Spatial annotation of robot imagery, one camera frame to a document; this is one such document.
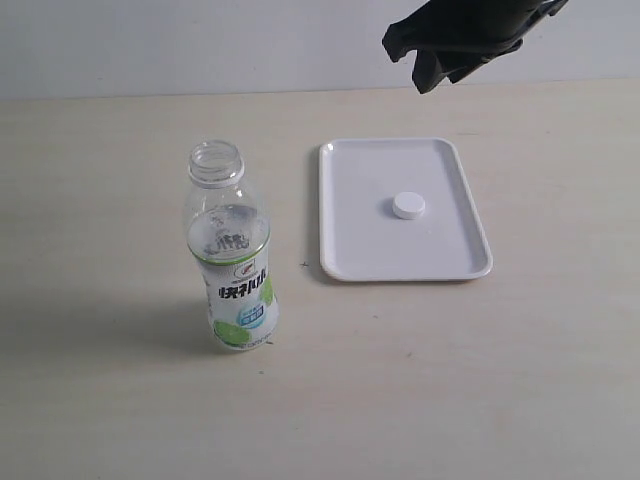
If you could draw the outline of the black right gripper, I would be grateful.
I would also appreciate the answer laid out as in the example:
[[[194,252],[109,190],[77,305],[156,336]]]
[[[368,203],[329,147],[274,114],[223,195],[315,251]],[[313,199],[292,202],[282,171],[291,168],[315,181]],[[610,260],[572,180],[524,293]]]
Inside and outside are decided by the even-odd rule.
[[[432,0],[391,24],[382,45],[396,63],[415,50],[413,83],[426,94],[448,79],[456,84],[494,59],[523,45],[541,20],[565,1]],[[464,61],[463,54],[472,54]]]

